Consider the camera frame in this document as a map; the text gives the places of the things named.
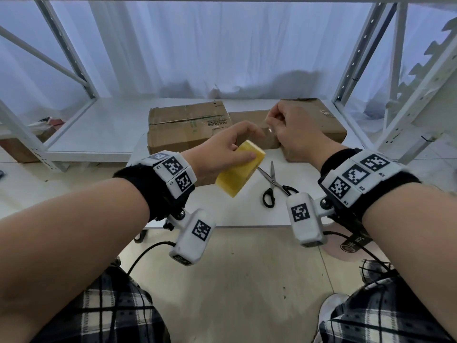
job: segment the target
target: forearm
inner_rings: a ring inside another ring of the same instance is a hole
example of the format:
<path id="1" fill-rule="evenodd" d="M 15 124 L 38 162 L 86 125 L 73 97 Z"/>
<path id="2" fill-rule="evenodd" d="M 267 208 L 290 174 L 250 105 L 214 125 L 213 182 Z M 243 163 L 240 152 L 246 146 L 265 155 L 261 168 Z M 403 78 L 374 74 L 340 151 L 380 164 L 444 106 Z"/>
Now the forearm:
<path id="1" fill-rule="evenodd" d="M 148 218 L 140 192 L 113 178 L 0 220 L 0 323 L 21 323 L 16 330 L 31 339 L 104 271 Z M 0 324 L 0 336 L 7 329 Z"/>
<path id="2" fill-rule="evenodd" d="M 418 183 L 376 201 L 363 225 L 417 297 L 457 338 L 457 201 Z"/>

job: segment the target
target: black scissor handle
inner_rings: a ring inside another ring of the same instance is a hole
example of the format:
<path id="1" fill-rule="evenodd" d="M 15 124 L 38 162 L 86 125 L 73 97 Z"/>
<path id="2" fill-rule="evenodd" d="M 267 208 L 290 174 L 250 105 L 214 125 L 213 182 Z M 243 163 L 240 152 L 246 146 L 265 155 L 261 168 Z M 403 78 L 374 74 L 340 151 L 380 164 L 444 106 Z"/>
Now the black scissor handle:
<path id="1" fill-rule="evenodd" d="M 265 196 L 269 196 L 270 197 L 271 204 L 266 203 Z M 268 208 L 275 207 L 275 197 L 273 196 L 273 189 L 268 188 L 268 189 L 265 190 L 265 192 L 263 193 L 263 196 L 262 196 L 262 202 L 265 205 L 265 207 L 268 207 Z"/>
<path id="2" fill-rule="evenodd" d="M 293 188 L 293 187 L 288 187 L 287 185 L 283 185 L 283 189 L 284 189 L 285 192 L 287 192 L 287 194 L 288 194 L 289 196 L 292 195 L 292 192 L 295 193 L 295 194 L 298 194 L 298 190 L 296 190 L 296 189 Z"/>

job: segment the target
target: sneaker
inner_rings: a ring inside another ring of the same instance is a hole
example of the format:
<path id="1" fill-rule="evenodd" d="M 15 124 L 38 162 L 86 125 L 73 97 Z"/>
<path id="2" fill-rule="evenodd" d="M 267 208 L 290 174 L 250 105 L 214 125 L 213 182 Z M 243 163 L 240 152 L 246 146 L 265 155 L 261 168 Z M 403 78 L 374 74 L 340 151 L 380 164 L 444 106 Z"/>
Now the sneaker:
<path id="1" fill-rule="evenodd" d="M 348 298 L 349 295 L 346 294 L 333 294 L 327 297 L 320 307 L 317 324 L 318 327 L 320 323 L 330 320 L 330 316 L 332 315 L 332 312 L 335 310 L 335 308 L 342 303 L 345 303 Z M 317 330 L 317 334 L 314 337 L 313 343 L 322 343 L 322 337 L 320 336 L 319 329 Z"/>

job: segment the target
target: white table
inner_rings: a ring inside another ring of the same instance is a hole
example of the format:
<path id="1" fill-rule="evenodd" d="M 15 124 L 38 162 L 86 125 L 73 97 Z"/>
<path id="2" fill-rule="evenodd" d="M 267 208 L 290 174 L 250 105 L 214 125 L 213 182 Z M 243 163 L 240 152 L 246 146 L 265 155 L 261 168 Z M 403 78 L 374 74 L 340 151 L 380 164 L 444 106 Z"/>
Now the white table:
<path id="1" fill-rule="evenodd" d="M 333 109 L 331 109 L 331 112 L 334 113 L 340 123 L 348 130 L 348 135 L 343 144 L 361 148 L 360 141 L 351 132 L 351 129 L 347 126 L 342 116 L 337 111 L 334 112 Z M 265 152 L 266 156 L 260 167 L 269 173 L 270 162 L 273 160 L 276 178 L 280 184 L 294 187 L 300 192 L 307 192 L 315 199 L 323 196 L 323 191 L 317 184 L 320 174 L 314 167 L 307 163 L 287 162 L 284 159 L 281 149 L 267 149 Z M 147 134 L 144 133 L 135 146 L 128 166 L 134 161 L 147 156 L 149 156 Z M 255 171 L 234 198 L 231 198 L 215 184 L 197 187 L 187 201 L 186 210 L 193 212 L 197 208 L 206 209 L 216 218 L 218 227 L 290 226 L 289 215 L 286 209 L 286 196 L 279 189 L 274 190 L 276 199 L 275 207 L 267 208 L 263 205 L 261 196 L 268 187 L 268 181 L 259 171 Z M 324 219 L 328 221 L 323 220 L 323 222 L 330 222 L 330 219 Z M 163 224 L 164 220 L 153 220 L 146 225 L 146 229 L 161 229 Z"/>

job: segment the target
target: black cable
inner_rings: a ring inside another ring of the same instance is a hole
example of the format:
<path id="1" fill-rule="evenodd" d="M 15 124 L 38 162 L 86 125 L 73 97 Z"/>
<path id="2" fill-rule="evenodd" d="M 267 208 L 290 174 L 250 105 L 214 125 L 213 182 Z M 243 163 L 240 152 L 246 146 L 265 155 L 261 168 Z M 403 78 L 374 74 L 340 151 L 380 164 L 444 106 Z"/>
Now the black cable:
<path id="1" fill-rule="evenodd" d="M 348 239 L 349 237 L 346 236 L 346 235 L 343 235 L 342 233 L 339 233 L 339 232 L 334 232 L 334 231 L 323 231 L 322 232 L 324 235 L 337 235 L 337 236 L 341 236 L 341 237 L 344 237 L 346 239 Z M 371 256 L 375 261 L 377 261 L 378 263 L 380 263 L 380 265 L 382 267 L 384 267 L 388 272 L 391 271 L 391 269 L 389 267 L 386 266 L 386 263 L 385 262 L 382 262 L 380 259 L 378 259 L 371 251 L 369 251 L 367 248 L 363 247 L 360 243 L 358 242 L 354 242 L 354 241 L 351 241 L 352 243 L 354 243 L 356 246 L 358 246 L 360 249 L 362 249 L 365 253 L 367 253 L 369 256 Z"/>
<path id="2" fill-rule="evenodd" d="M 170 242 L 170 241 L 164 241 L 164 242 L 158 242 L 152 246 L 150 246 L 149 248 L 147 248 L 144 252 L 141 253 L 141 255 L 135 260 L 134 264 L 130 267 L 129 271 L 127 272 L 127 276 L 129 277 L 130 276 L 130 273 L 132 273 L 134 267 L 136 266 L 136 264 L 138 263 L 138 261 L 140 261 L 140 259 L 147 253 L 149 252 L 152 248 L 154 247 L 157 247 L 157 246 L 161 246 L 163 244 L 168 244 L 169 246 L 172 246 L 174 247 L 176 245 L 176 243 L 174 242 Z M 111 334 L 113 333 L 114 331 L 114 323 L 116 322 L 116 312 L 117 312 L 117 307 L 118 307 L 118 302 L 119 302 L 119 297 L 121 297 L 121 291 L 118 291 L 117 292 L 117 296 L 116 296 L 116 300 L 114 301 L 114 308 L 113 308 L 113 311 L 112 311 L 112 317 L 111 317 L 111 327 L 110 327 L 110 333 L 108 335 L 108 340 L 107 342 L 111 342 Z"/>

